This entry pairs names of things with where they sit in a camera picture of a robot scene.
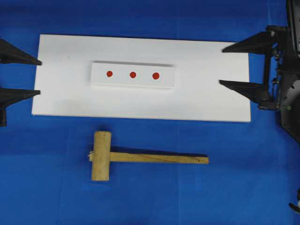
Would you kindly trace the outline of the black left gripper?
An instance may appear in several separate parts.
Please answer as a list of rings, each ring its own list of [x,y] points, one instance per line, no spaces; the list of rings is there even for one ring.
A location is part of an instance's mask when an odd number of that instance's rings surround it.
[[[283,72],[284,50],[288,27],[268,26],[266,31],[257,33],[243,41],[230,45],[222,53],[265,53],[264,85],[253,82],[235,82],[219,80],[219,83],[258,104],[259,109],[281,109],[281,80]],[[269,82],[270,59],[277,61],[277,77],[273,85],[277,85],[277,96],[270,96]]]

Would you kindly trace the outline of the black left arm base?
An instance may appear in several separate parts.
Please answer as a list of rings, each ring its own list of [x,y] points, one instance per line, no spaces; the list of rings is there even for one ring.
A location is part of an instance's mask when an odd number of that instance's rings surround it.
[[[281,80],[281,124],[300,141],[300,2],[286,2],[288,28]]]

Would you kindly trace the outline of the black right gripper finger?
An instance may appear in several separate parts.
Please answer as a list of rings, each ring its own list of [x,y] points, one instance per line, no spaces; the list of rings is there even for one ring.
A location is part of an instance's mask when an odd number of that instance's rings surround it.
[[[0,63],[29,64],[41,66],[42,62],[35,57],[23,52],[4,39],[0,39]]]
[[[6,108],[19,101],[40,95],[39,90],[0,89],[0,126],[7,125]]]

